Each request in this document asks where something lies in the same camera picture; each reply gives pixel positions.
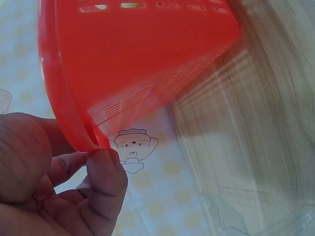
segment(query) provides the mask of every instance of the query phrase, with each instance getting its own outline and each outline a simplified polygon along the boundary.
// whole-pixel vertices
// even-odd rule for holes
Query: hand
[[[54,187],[87,166],[88,192]],[[113,150],[78,153],[55,120],[0,115],[0,235],[110,236],[127,177]]]

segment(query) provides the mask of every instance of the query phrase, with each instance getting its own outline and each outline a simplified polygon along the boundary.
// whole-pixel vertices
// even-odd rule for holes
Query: finger
[[[76,206],[81,203],[83,200],[88,198],[90,194],[90,183],[89,177],[86,176],[84,180],[78,185],[76,189],[71,189],[65,192],[58,194],[62,199]]]
[[[53,156],[60,156],[75,152],[75,149],[63,135],[56,119],[34,118],[45,130],[50,141]]]
[[[82,166],[85,166],[88,153],[72,153],[54,157],[47,172],[54,187],[70,179]]]
[[[50,140],[32,116],[0,116],[0,201],[23,203],[47,172],[52,158]]]
[[[70,189],[58,194],[59,197],[76,206],[87,198],[85,194],[78,189]]]
[[[81,204],[81,216],[96,236],[111,235],[127,188],[127,176],[115,167],[112,151],[98,150],[87,160],[91,190]]]

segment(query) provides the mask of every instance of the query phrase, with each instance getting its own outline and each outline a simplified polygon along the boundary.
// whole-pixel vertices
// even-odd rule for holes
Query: cartoon dog print
[[[12,101],[12,95],[5,90],[0,89],[0,114],[8,113]]]
[[[158,140],[147,135],[145,129],[122,130],[109,142],[112,149],[118,152],[125,171],[130,174],[144,168],[141,161],[150,156],[158,145]]]

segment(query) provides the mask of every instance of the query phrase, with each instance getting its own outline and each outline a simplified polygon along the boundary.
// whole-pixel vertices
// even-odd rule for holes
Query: wooden surface
[[[315,0],[229,2],[240,40],[170,112],[199,191],[254,235],[315,204]]]

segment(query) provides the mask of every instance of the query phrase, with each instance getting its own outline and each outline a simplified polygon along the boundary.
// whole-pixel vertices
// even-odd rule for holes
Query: red plastic colander
[[[79,151],[167,103],[239,34],[225,0],[40,0],[49,100]]]

